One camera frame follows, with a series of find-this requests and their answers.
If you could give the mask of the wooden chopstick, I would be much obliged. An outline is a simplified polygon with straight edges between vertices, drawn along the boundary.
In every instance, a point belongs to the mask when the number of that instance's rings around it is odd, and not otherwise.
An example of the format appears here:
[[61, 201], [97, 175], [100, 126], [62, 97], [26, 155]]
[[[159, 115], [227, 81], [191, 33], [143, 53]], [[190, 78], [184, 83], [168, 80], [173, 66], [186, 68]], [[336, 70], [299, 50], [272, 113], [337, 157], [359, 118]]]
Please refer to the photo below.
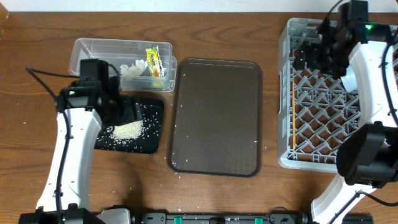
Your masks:
[[296, 125], [295, 125], [295, 82], [292, 80], [292, 149], [296, 150]]

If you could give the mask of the white tissue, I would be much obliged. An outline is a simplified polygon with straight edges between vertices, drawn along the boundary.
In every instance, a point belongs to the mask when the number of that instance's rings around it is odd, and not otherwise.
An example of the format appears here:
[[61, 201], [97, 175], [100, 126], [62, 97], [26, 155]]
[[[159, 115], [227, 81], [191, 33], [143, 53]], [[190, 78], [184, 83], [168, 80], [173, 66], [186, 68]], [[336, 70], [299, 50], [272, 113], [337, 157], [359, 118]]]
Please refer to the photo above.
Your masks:
[[130, 66], [122, 64], [120, 66], [120, 74], [125, 77], [140, 76], [144, 73], [147, 68], [147, 62], [144, 60], [136, 60]]

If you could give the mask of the yellow green snack wrapper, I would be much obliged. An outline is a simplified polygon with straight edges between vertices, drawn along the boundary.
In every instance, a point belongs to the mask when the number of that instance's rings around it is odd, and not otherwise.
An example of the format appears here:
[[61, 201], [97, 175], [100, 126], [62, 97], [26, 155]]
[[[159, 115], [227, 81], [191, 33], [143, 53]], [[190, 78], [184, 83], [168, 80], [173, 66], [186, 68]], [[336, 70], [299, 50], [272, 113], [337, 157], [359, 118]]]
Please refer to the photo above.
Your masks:
[[146, 49], [147, 66], [152, 77], [163, 77], [162, 61], [159, 54], [159, 47], [150, 47]]

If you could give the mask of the light blue rice bowl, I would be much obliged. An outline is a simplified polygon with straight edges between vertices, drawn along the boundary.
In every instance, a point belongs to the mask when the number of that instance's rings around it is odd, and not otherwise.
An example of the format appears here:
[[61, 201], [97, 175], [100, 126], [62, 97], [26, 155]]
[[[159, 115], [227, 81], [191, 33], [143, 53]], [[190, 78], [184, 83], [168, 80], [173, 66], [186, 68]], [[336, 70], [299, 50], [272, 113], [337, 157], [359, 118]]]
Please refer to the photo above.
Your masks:
[[346, 74], [340, 77], [344, 89], [351, 93], [358, 89], [354, 70], [351, 65], [346, 68]]

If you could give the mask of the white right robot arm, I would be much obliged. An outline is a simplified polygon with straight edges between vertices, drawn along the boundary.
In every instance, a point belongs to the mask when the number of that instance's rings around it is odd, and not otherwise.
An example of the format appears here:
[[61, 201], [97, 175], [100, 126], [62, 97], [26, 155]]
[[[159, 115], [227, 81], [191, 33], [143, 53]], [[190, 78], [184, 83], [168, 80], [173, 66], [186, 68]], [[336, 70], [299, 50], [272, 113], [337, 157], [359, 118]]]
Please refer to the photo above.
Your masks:
[[397, 31], [369, 20], [367, 1], [338, 1], [338, 22], [325, 17], [320, 42], [300, 44], [294, 68], [319, 70], [335, 78], [354, 75], [359, 127], [338, 148], [337, 173], [310, 206], [312, 223], [341, 223], [364, 197], [397, 181]]

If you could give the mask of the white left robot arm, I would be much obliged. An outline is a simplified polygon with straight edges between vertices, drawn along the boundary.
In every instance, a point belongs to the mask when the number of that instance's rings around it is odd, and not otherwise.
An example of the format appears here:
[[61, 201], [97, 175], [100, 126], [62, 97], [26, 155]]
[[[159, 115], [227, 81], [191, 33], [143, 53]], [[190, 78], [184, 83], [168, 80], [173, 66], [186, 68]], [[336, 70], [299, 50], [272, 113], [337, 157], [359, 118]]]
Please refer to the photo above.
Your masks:
[[103, 128], [142, 120], [139, 100], [121, 96], [120, 73], [97, 58], [80, 62], [77, 80], [51, 92], [57, 110], [57, 140], [49, 177], [35, 212], [19, 223], [132, 223], [129, 208], [112, 206], [99, 214], [90, 210], [90, 172], [96, 139]]

